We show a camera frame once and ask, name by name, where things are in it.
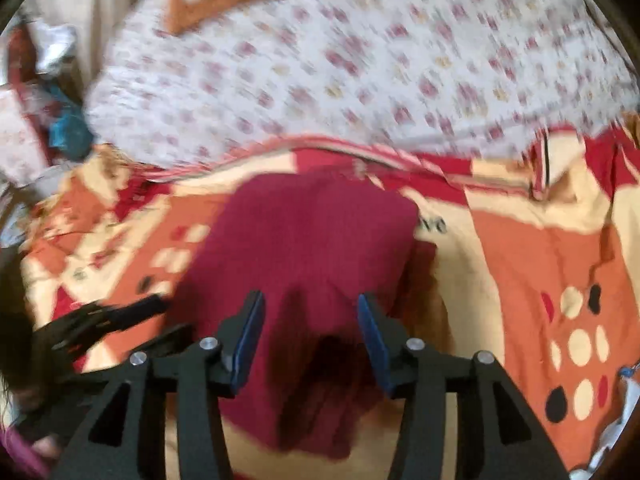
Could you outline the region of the beige curtain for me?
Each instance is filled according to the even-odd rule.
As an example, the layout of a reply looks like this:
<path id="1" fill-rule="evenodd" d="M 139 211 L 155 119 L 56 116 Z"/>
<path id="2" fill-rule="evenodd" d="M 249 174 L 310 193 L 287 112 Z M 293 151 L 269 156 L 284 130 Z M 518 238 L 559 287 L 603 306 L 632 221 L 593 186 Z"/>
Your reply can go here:
<path id="1" fill-rule="evenodd" d="M 76 61 L 87 87 L 99 73 L 104 50 L 117 25 L 137 0 L 25 0 L 26 10 L 49 25 L 76 32 Z"/>

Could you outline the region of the blue plastic bag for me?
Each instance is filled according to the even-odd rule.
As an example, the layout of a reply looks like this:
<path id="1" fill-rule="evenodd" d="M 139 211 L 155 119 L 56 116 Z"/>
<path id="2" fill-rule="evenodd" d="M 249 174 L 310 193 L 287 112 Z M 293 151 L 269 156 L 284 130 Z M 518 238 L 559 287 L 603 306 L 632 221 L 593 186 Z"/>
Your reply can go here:
<path id="1" fill-rule="evenodd" d="M 91 153 L 94 140 L 84 112 L 55 84 L 50 84 L 48 90 L 60 106 L 58 117 L 49 127 L 49 146 L 68 160 L 81 162 Z"/>

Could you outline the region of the red orange cream patterned blanket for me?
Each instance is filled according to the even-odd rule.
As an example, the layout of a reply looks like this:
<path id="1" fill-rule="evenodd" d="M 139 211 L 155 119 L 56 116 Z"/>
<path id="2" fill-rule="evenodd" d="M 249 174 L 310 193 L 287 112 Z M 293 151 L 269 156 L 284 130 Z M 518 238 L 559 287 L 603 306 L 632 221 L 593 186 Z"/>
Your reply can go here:
<path id="1" fill-rule="evenodd" d="M 617 124 L 596 138 L 561 126 L 519 160 L 366 148 L 323 136 L 233 151 L 211 167 L 151 171 L 101 145 L 37 209 L 22 263 L 38 325 L 91 301 L 172 301 L 231 195 L 261 174 L 323 171 L 412 200 L 414 237 L 434 256 L 399 318 L 413 337 L 468 358 L 491 352 L 520 388 L 564 466 L 585 468 L 622 412 L 618 372 L 639 359 L 639 143 Z M 108 336 L 79 364 L 121 361 L 167 314 Z M 224 417 L 243 479 L 381 479 L 399 405 L 358 419 L 349 456 L 268 448 Z"/>

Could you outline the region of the white floral quilt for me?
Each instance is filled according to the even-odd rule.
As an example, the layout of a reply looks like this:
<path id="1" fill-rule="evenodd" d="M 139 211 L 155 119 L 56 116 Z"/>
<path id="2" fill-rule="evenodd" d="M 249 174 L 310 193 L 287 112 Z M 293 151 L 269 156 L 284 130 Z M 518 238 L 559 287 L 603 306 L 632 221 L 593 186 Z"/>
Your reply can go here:
<path id="1" fill-rule="evenodd" d="M 181 36 L 165 2 L 127 16 L 86 99 L 100 141 L 155 166 L 294 134 L 508 157 L 639 102 L 590 0 L 262 0 Z"/>

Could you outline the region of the pink floral fabric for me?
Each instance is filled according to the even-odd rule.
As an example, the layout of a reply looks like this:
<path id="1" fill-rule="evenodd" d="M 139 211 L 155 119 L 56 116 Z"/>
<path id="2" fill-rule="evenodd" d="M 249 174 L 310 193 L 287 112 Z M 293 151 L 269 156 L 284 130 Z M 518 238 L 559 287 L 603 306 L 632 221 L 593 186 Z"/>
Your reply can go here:
<path id="1" fill-rule="evenodd" d="M 32 183 L 49 167 L 37 133 L 9 87 L 3 87 L 0 96 L 0 166 L 2 174 L 19 186 Z"/>

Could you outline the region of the dark red knit garment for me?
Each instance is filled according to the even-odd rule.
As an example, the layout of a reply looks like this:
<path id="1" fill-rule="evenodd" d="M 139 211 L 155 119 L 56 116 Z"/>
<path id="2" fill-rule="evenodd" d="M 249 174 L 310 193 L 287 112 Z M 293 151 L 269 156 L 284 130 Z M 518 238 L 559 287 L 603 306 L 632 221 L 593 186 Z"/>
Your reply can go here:
<path id="1" fill-rule="evenodd" d="M 261 174 L 215 220 L 168 311 L 215 333 L 249 292 L 266 318 L 246 386 L 222 414 L 261 444 L 342 460 L 358 419 L 381 400 L 357 322 L 364 292 L 410 313 L 434 252 L 418 207 L 374 184 L 319 171 Z"/>

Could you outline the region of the white plastic bag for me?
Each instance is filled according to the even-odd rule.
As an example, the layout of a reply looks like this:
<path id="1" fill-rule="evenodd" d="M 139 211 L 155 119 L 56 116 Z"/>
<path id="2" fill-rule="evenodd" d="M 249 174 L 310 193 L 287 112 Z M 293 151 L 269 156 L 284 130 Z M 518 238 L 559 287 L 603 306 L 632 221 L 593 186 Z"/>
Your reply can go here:
<path id="1" fill-rule="evenodd" d="M 49 25 L 43 20 L 28 24 L 37 51 L 36 71 L 46 77 L 58 76 L 76 54 L 77 35 L 73 26 Z"/>

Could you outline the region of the white cartoon glove plush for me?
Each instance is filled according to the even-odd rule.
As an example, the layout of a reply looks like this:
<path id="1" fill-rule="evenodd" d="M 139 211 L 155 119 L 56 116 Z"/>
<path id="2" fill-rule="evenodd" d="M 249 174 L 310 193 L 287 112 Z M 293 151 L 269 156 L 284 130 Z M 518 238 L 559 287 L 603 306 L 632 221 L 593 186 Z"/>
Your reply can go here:
<path id="1" fill-rule="evenodd" d="M 577 468 L 570 472 L 570 480 L 590 479 L 596 471 L 601 467 L 605 457 L 612 451 L 616 442 L 620 440 L 631 415 L 639 401 L 639 383 L 634 379 L 634 375 L 639 370 L 639 364 L 633 366 L 624 366 L 620 369 L 620 382 L 618 390 L 620 390 L 620 398 L 623 401 L 622 412 L 620 417 L 611 422 L 605 430 L 602 431 L 598 441 L 596 452 L 594 452 L 591 460 L 585 468 Z"/>

